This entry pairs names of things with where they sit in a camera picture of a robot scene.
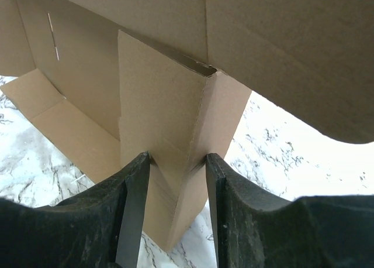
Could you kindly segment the brown cardboard box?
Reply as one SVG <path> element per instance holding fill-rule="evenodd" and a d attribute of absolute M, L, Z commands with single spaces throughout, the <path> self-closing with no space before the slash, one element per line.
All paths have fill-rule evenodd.
<path fill-rule="evenodd" d="M 93 182 L 154 159 L 144 232 L 171 250 L 251 92 L 373 142 L 373 0 L 1 0 L 2 87 Z"/>

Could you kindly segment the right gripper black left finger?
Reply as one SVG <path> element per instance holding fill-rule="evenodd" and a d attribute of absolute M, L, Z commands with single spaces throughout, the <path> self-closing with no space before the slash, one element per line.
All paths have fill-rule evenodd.
<path fill-rule="evenodd" d="M 136 267 L 150 155 L 55 206 L 1 199 L 2 267 Z"/>

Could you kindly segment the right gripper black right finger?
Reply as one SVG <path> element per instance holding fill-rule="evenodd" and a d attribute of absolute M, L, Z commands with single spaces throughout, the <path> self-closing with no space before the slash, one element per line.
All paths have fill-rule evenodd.
<path fill-rule="evenodd" d="M 372 267 L 373 196 L 288 201 L 206 156 L 218 267 Z"/>

